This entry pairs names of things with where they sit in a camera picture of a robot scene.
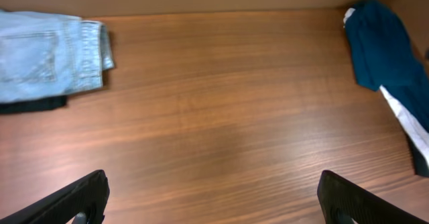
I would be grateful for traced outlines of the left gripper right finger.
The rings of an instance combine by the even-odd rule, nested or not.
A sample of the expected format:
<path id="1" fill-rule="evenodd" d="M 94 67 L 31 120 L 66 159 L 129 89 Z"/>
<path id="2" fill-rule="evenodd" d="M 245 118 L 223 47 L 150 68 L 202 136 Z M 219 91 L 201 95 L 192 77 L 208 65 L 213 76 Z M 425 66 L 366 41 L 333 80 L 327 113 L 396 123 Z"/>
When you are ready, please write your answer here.
<path id="1" fill-rule="evenodd" d="M 330 170 L 322 171 L 317 197 L 326 224 L 428 224 Z"/>

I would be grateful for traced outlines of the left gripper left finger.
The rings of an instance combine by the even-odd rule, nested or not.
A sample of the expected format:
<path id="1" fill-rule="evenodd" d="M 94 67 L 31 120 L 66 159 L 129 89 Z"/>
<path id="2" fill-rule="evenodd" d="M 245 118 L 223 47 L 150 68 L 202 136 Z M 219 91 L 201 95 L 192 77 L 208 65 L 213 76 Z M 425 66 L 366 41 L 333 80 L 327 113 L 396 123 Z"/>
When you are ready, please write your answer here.
<path id="1" fill-rule="evenodd" d="M 101 224 L 110 189 L 104 170 L 95 170 L 30 206 L 1 219 L 1 224 L 67 223 L 79 213 Z"/>

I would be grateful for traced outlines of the light blue denim shorts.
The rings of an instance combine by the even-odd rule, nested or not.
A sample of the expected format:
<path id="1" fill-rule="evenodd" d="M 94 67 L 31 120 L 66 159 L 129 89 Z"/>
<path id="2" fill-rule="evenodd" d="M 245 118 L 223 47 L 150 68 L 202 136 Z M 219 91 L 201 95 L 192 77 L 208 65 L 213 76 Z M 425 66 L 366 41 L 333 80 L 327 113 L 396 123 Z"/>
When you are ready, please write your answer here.
<path id="1" fill-rule="evenodd" d="M 1 102 L 72 95 L 103 87 L 114 68 L 107 27 L 77 16 L 1 12 Z"/>

